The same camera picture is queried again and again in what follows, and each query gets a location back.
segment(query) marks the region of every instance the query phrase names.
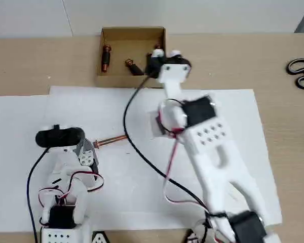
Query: table surface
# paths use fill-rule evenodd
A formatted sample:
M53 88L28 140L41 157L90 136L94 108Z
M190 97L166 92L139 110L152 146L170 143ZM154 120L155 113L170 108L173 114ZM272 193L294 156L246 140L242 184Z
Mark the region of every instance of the table surface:
M51 85L95 86L99 37L0 39L0 95L47 94ZM304 242L304 90L285 73L304 57L304 34L167 36L193 69L186 89L253 89L282 207L284 243ZM180 242L184 230L110 231L110 242ZM33 242L0 233L0 242Z

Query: copper part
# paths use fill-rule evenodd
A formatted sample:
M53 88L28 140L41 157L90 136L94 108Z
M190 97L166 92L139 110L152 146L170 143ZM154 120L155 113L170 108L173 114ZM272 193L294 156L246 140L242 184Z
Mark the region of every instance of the copper part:
M108 64L106 64L106 63L104 63L103 65L102 65L102 72L107 72L107 69L108 69Z
M121 136L117 136L117 137L113 137L113 138L108 138L108 139L104 139L104 140L101 140L101 141L94 141L93 142L93 146L94 148L100 148L101 146L103 145L107 145L107 144L110 144L110 143L115 143L117 141L121 141L121 140L124 140L124 139L127 139L127 137L125 135L121 135Z
M107 72L107 69L109 67L110 62L110 52L111 52L111 46L108 44L105 44L102 47L102 56L101 56L101 71Z
M102 47L102 50L104 52L110 52L111 51L111 46L108 45L108 44L105 44L103 47Z
M125 65L126 66L131 66L131 65L133 65L133 63L134 63L134 61L131 58L127 58L125 60Z

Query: black cable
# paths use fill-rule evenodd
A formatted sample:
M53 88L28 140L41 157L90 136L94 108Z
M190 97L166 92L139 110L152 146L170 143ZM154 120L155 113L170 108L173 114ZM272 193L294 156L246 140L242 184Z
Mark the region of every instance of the black cable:
M142 152L136 147L136 145L133 143L132 139L130 138L128 132L127 132L127 127L126 127L126 115L127 115L127 111L128 108L130 107L133 99L135 98L135 96L137 95L137 93L143 88L143 86L145 85L145 83L149 80L150 76L147 76L142 83L137 87L137 89L135 90L135 92L132 94L131 98L129 99L129 101L127 102L127 105L125 107L124 113L123 113L123 127L124 127L124 132L125 135L129 141L129 143L132 145L132 147L134 148L134 150L138 153L138 155L150 166L152 167L152 169L154 169L159 175L161 175L163 178L166 178L166 175L160 171L154 164L151 163L150 160L148 160L143 154ZM186 192L187 194L189 194L193 199L195 199L200 205L205 206L205 204L203 203L203 201L201 201L199 199L199 197L197 197L192 191L190 191L189 189L187 189L186 187L184 187L183 185L181 185L180 183L176 182L175 180L169 178L169 181L177 186L178 188L180 188L181 190L183 190L184 192ZM227 218L227 214L225 212L223 213L217 213L217 214L212 214L209 213L207 211L205 211L205 217L210 218L210 217L217 217L217 218Z
M42 160L42 158L44 157L44 155L49 151L50 148L46 148L44 150L44 152L42 153L42 155L37 159L37 161L35 162L35 164L32 166L29 175L28 175L28 179L27 179L27 190L26 190L26 194L27 194L27 205L28 205L28 210L29 210L29 214L30 214L30 219L31 219L31 224L32 224L32 230L34 233L34 239L35 239L35 243L38 243L38 238L37 238L37 232L36 232L36 226L35 226L35 221L34 221L34 215L32 214L32 210L31 210L31 205L30 205L30 199L29 199L29 183L30 183L30 178L31 175L34 171L34 169L36 168L36 166L38 165L38 163Z

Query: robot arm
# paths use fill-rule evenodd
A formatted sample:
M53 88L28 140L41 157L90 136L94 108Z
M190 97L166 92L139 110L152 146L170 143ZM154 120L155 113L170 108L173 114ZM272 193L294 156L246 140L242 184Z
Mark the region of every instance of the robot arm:
M92 144L82 129L60 129L58 125L38 132L36 142L40 147L50 148L49 153L55 161L47 187L39 193L43 206L40 222L47 226L42 231L42 242L55 242L57 237L61 240L72 238L72 242L78 243L89 242L91 229L85 214L89 192L103 185Z
M147 70L163 84L168 100L180 100L180 84L191 67L178 51L165 58L160 50L154 50ZM224 194L228 183L234 185L248 203L250 211L231 218L213 218L214 229L230 242L264 242L263 225L268 220L264 199L212 99L205 96L193 101L166 102L162 114L162 123L166 123L168 129L183 128L179 139L192 162L209 212L225 211ZM210 157L214 151L218 154L218 162Z

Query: cardboard box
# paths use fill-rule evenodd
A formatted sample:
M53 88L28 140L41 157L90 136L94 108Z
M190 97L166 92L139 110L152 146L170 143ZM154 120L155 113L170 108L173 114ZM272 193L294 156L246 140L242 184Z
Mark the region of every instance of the cardboard box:
M107 72L101 71L102 48L111 46L110 63ZM103 28L100 37L97 64L97 86L132 88L137 87L145 76L133 76L125 65L131 58L144 71L146 54L152 52L156 44L161 44L166 51L166 35L163 27L108 27ZM148 87L160 88L155 79L148 82Z

